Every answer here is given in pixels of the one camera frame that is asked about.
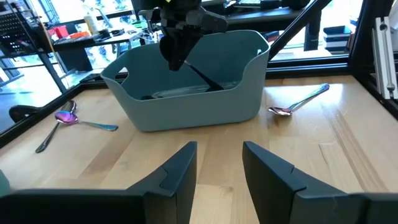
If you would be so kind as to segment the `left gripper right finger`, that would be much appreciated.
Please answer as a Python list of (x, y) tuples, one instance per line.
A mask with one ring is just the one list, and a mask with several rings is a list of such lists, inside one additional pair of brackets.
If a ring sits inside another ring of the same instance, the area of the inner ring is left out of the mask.
[(396, 193), (346, 193), (251, 141), (242, 158), (260, 223), (397, 223)]

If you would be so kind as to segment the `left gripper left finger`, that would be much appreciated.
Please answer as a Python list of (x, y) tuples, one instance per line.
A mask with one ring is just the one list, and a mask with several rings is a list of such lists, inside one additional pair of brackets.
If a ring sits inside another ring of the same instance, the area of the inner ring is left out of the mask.
[(1, 197), (1, 223), (189, 223), (197, 181), (190, 141), (126, 189), (25, 189)]

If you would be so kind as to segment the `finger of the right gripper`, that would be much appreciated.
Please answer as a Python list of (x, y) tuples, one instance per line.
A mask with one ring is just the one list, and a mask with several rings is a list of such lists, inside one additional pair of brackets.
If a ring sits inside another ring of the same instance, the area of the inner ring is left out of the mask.
[(181, 32), (181, 37), (178, 41), (178, 68), (181, 68), (190, 52), (201, 38), (202, 33), (199, 30), (185, 29)]
[(179, 70), (180, 62), (178, 59), (179, 31), (174, 28), (165, 27), (164, 36), (160, 40), (160, 52), (168, 62), (170, 70)]

